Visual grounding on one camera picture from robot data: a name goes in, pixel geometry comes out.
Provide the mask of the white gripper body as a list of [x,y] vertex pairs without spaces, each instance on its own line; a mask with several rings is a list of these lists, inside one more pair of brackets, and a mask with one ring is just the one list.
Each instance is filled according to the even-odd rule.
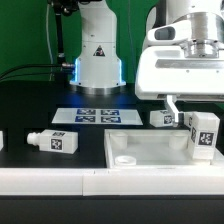
[[185,58],[179,46],[148,47],[139,60],[135,93],[142,100],[175,95],[185,101],[224,101],[224,52],[216,59]]

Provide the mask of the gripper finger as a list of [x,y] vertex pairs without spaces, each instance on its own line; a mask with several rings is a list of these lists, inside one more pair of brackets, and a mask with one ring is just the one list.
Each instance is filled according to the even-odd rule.
[[175,95],[166,96],[165,107],[172,116],[173,126],[177,127],[179,125],[179,110],[177,109],[175,102],[176,102]]

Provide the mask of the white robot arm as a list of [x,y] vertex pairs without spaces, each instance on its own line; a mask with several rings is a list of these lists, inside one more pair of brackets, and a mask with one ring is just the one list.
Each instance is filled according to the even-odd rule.
[[[82,52],[70,84],[87,94],[123,87],[115,14],[102,0],[80,7]],[[159,0],[147,17],[135,94],[162,100],[175,124],[175,102],[224,101],[224,0]]]

